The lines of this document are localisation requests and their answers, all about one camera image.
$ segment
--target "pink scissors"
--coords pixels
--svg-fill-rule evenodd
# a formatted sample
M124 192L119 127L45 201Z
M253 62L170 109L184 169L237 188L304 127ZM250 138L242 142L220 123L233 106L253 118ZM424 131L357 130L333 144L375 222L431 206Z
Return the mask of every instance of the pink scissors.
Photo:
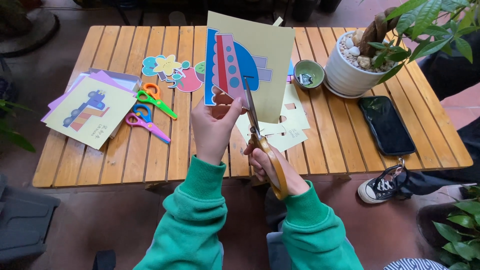
M138 108L143 108L147 111L147 114L143 114ZM155 124L152 123L152 112L150 108L148 108L144 104L136 104L132 108L133 112L127 113L125 116L125 122L127 125L130 126L141 126L148 131L150 131L153 135L157 136L160 140L164 141L165 143L170 142L170 138L168 138L165 133L163 133Z

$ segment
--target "small green bowl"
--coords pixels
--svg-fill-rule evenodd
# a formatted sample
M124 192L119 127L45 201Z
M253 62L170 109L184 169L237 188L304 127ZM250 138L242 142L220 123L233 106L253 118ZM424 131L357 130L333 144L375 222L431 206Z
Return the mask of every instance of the small green bowl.
M309 90L318 87L325 79L325 70L317 62L311 60L302 60L298 62L293 68L295 83L303 90ZM307 73L312 76L312 83L309 85L302 85L297 76Z

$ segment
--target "truck picture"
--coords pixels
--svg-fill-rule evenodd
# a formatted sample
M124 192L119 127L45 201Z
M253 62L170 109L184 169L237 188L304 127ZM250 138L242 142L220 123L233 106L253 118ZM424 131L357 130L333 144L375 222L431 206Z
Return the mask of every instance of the truck picture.
M103 110L105 108L105 103L102 102L105 98L104 91L92 91L88 93L88 97L90 99L87 102L72 110L70 117L63 120L64 127L71 127L75 131L79 131L91 116L103 117L110 109L110 107L107 107Z

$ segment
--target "white rubber sole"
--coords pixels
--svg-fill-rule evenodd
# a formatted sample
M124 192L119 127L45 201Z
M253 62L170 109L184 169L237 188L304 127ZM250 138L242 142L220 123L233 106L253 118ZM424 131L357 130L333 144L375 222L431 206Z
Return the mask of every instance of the white rubber sole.
M357 192L358 192L358 194L359 194L359 196L360 196L360 199L361 199L362 201L366 202L366 203L371 203L371 204L374 204L374 203L382 203L382 202L387 201L387 200L376 200L376 199L372 199L370 196L368 196L367 190L366 190L366 188L367 188L367 183L370 182L372 179L363 182L363 183L359 186Z

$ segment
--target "green sweatshirt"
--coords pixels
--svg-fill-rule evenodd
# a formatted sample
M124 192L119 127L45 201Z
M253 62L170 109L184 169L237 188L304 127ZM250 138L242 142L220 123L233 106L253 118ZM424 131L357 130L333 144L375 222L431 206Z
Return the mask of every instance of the green sweatshirt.
M134 270L220 270L217 232L225 224L222 197L225 164L214 166L192 157L187 179L165 198L163 215L151 249ZM333 210L320 202L310 181L304 194L285 199L288 213L283 242L292 269L361 270L345 227Z

